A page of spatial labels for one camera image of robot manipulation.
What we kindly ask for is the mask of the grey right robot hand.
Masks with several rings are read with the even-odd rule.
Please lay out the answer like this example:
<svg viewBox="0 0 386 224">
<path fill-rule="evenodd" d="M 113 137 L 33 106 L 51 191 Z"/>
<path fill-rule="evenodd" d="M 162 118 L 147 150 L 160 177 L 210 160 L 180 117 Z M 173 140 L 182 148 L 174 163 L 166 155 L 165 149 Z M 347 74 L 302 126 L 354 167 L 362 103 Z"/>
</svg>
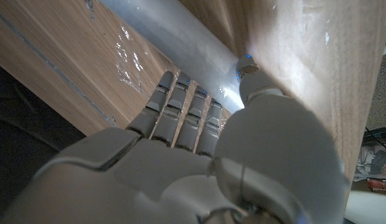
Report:
<svg viewBox="0 0 386 224">
<path fill-rule="evenodd" d="M 349 189 L 334 141 L 250 55 L 236 64 L 243 109 L 220 125 L 187 77 L 166 72 L 125 129 L 60 151 L 33 176 L 1 223 L 342 223 Z"/>
</svg>

